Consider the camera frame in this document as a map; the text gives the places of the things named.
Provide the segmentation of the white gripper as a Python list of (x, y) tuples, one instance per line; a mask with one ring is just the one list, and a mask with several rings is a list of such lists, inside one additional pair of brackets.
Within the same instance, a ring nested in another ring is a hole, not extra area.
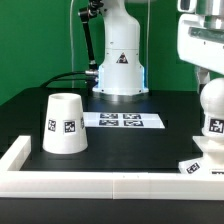
[(224, 75), (224, 0), (177, 0), (177, 51), (197, 68), (198, 92), (210, 81), (210, 71)]

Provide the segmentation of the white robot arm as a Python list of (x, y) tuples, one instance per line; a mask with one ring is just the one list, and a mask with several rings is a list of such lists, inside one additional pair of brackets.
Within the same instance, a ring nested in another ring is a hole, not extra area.
[[(140, 24), (125, 3), (150, 0), (103, 0), (105, 57), (93, 92), (110, 98), (133, 98), (149, 92), (146, 67), (139, 61)], [(195, 66), (199, 87), (212, 71), (224, 75), (224, 0), (177, 0), (181, 13), (177, 53)]]

